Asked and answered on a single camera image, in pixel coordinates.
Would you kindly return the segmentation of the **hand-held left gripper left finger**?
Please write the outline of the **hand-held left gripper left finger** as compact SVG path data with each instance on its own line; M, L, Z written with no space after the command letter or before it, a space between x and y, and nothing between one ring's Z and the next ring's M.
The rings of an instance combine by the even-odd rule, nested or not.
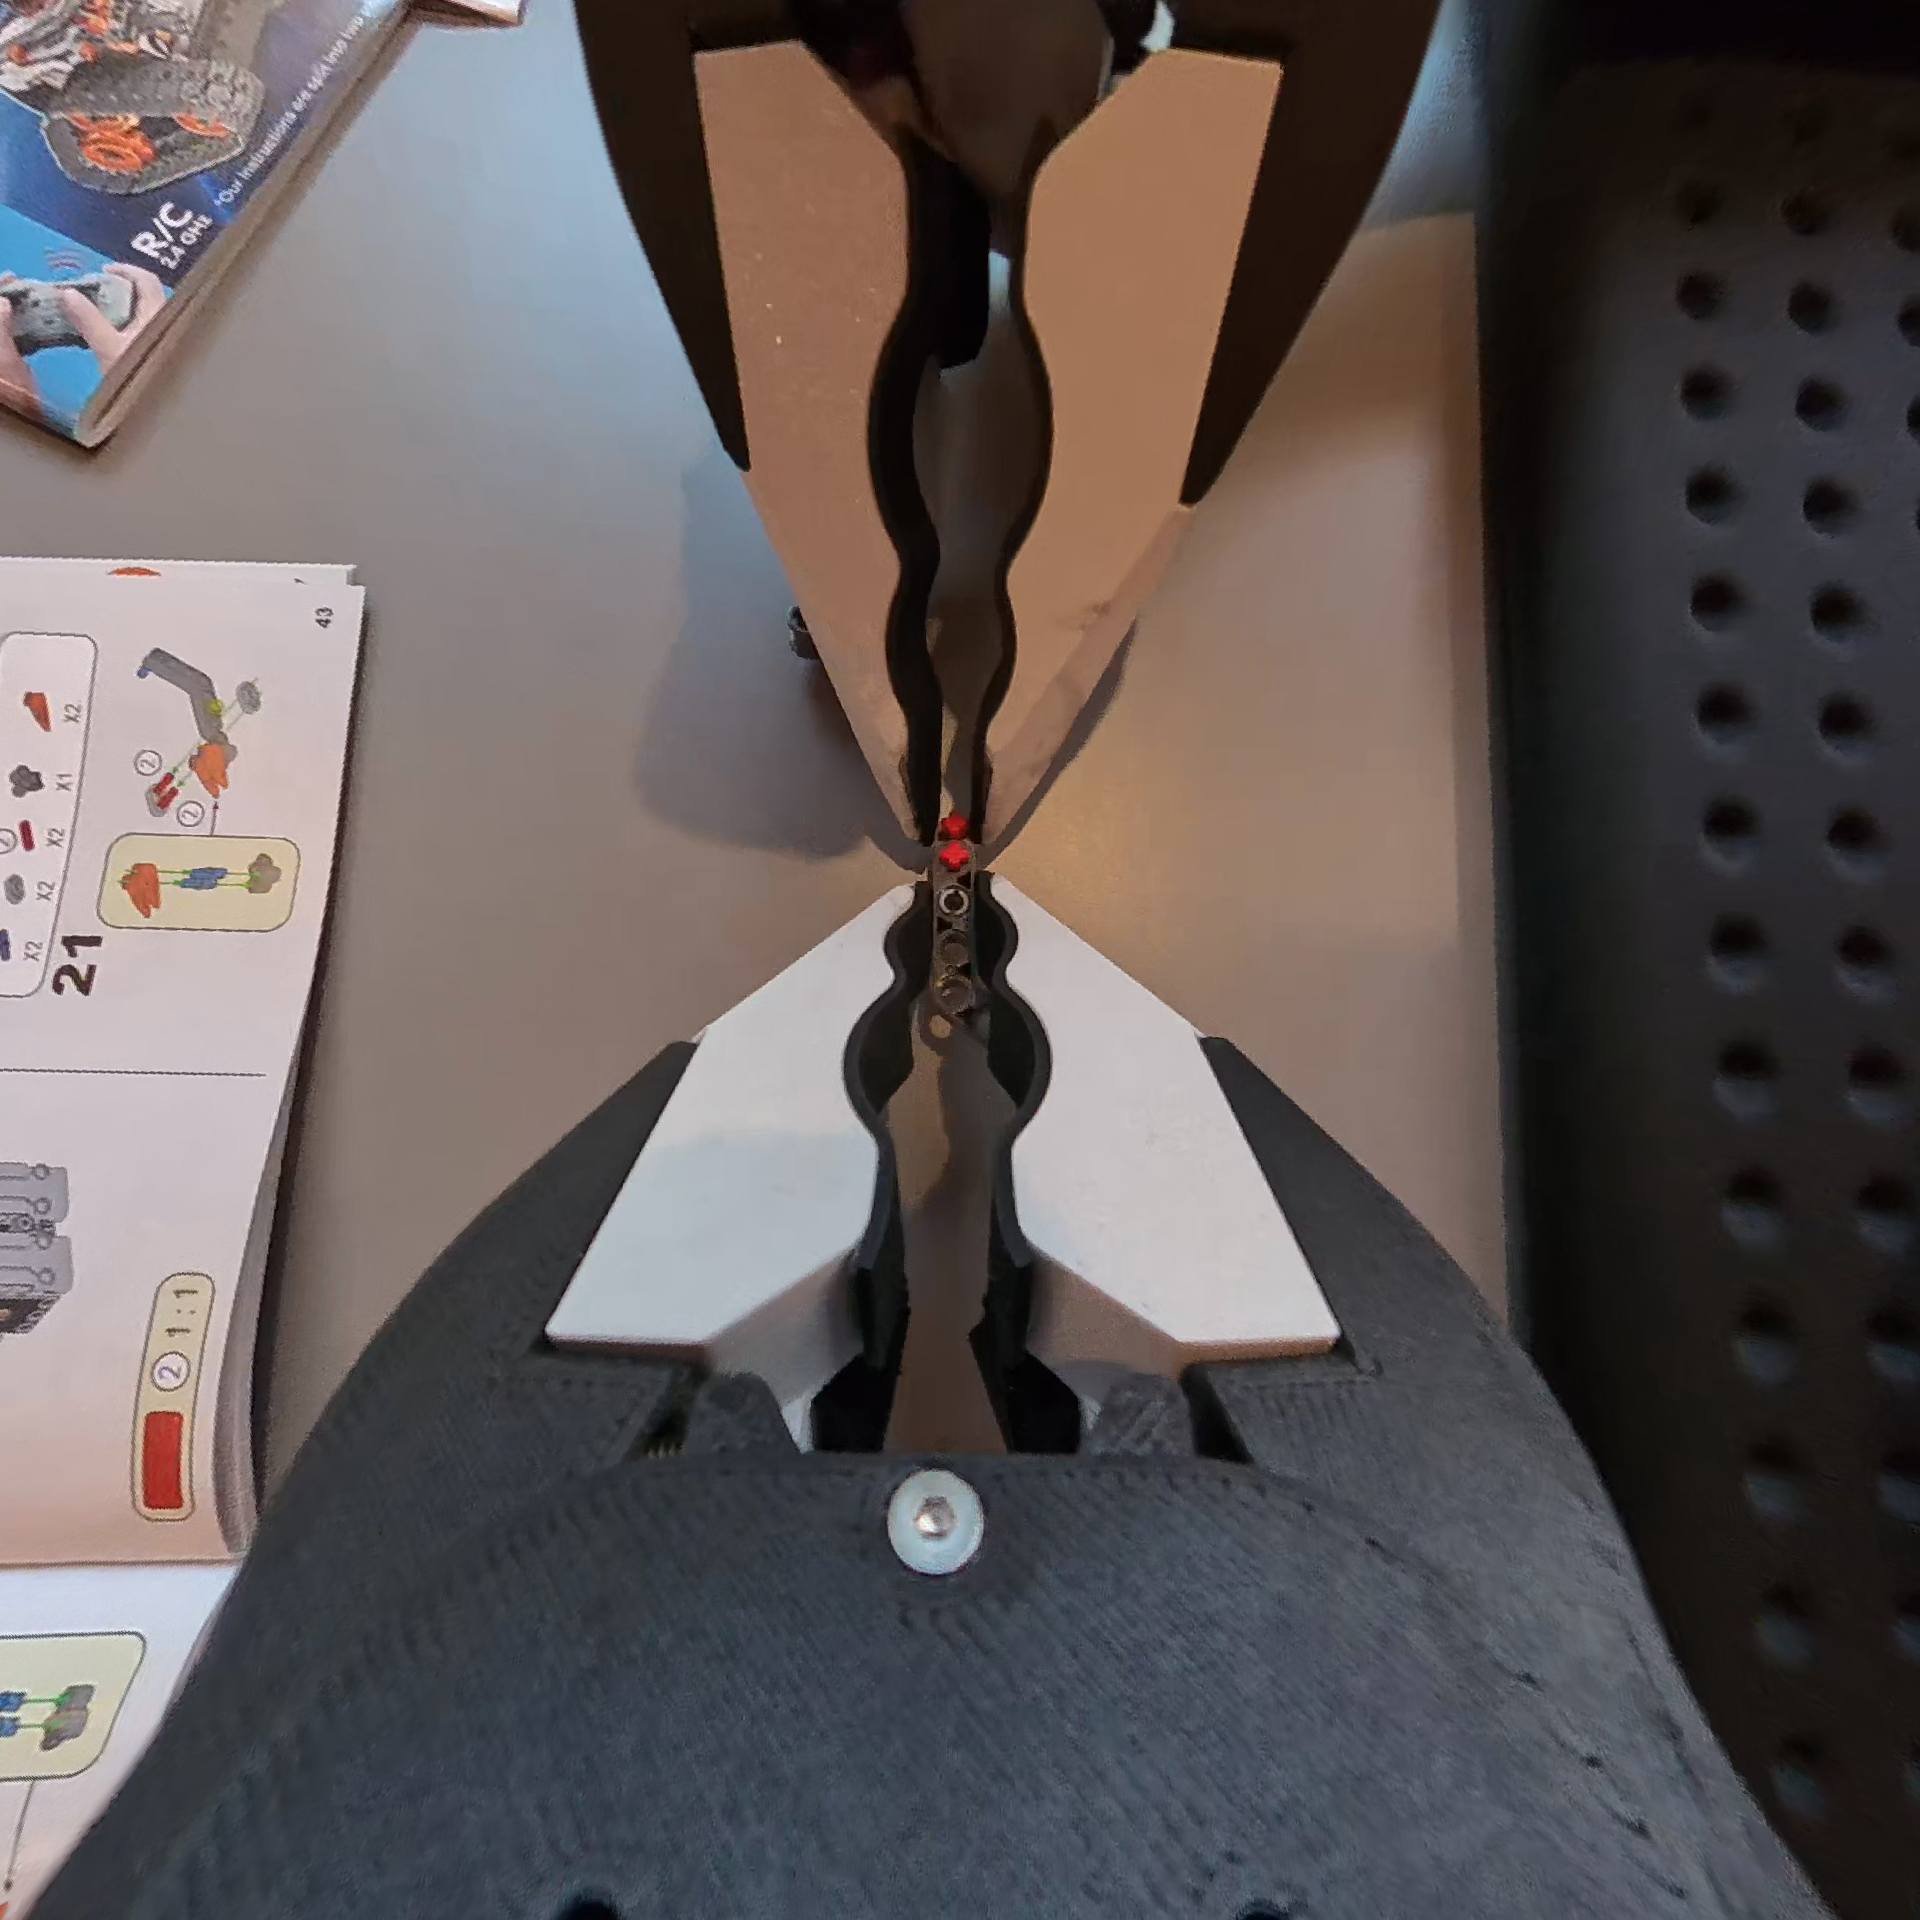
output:
M856 1248L881 1142L848 1090L856 1024L893 985L898 884L709 1021L544 1337L767 1384L811 1450L858 1353Z

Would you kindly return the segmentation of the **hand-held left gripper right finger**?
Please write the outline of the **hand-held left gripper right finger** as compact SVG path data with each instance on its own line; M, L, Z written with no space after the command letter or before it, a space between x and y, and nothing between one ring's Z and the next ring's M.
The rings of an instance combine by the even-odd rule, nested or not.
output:
M1012 882L981 882L992 1176L981 1379L1017 1453L1073 1453L1130 1376L1321 1360L1343 1329L1217 1046Z

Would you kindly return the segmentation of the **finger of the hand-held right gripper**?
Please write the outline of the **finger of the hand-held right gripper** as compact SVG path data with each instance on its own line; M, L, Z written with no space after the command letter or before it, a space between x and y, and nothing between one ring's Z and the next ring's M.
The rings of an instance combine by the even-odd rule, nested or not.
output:
M914 422L951 171L919 132L881 130L801 41L699 52L692 75L744 473L856 742L927 844L945 697L928 653L940 537Z
M1185 537L1185 475L1280 88L1272 59L1149 54L1031 187L1019 306L1050 451L1007 576L1016 652L983 734L983 832L1007 832L1034 796Z

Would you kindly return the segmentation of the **grey bent beam with pins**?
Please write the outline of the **grey bent beam with pins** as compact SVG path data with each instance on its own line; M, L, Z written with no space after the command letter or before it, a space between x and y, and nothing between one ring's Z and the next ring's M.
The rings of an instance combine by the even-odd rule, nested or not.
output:
M983 944L992 866L979 827L951 800L941 803L928 844L928 982L927 1026L933 1040L961 1036L985 1046L992 1029L992 989Z

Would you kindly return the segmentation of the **grey desk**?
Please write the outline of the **grey desk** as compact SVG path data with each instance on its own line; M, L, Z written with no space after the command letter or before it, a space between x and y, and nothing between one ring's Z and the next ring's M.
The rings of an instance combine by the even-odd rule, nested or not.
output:
M1444 4L1367 225L997 874L1507 1296L1474 211ZM331 560L352 792L264 1322L292 1466L444 1245L896 877L592 122L569 4L429 19L4 554Z

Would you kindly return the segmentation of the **blue closed manual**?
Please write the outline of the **blue closed manual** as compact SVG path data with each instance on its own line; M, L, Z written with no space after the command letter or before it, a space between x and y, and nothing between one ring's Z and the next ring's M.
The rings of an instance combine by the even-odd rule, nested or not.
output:
M4 406L103 446L407 12L3 4Z

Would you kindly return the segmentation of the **open instruction booklet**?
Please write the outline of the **open instruction booklet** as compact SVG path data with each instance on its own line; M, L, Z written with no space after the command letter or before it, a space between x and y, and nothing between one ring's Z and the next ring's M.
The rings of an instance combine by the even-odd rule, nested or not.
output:
M155 1737L257 1532L363 629L351 565L4 560L4 1916Z

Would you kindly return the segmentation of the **black perforated chair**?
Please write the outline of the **black perforated chair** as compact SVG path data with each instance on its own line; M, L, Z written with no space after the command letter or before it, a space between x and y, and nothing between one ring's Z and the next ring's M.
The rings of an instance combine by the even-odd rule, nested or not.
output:
M1519 1285L1837 1916L1916 1916L1916 4L1489 4Z

